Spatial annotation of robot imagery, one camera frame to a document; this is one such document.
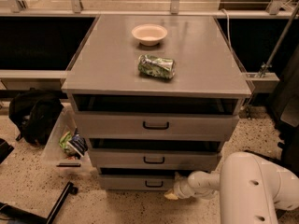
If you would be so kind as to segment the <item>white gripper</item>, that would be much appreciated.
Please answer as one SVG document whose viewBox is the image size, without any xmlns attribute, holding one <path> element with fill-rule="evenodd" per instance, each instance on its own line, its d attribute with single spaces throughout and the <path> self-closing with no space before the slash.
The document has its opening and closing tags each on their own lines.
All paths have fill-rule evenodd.
<svg viewBox="0 0 299 224">
<path fill-rule="evenodd" d="M 190 186 L 188 179 L 182 177 L 175 181 L 174 187 L 168 190 L 164 197 L 168 200 L 188 199 L 194 195 L 194 189 Z"/>
</svg>

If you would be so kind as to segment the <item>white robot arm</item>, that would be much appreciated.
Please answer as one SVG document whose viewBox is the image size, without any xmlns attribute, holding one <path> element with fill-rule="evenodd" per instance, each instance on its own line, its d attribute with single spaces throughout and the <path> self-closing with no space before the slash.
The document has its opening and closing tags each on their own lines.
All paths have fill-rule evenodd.
<svg viewBox="0 0 299 224">
<path fill-rule="evenodd" d="M 299 207 L 299 178 L 290 170 L 248 152 L 229 155 L 217 173 L 175 174 L 169 200 L 220 195 L 221 224 L 278 224 L 278 210 Z"/>
</svg>

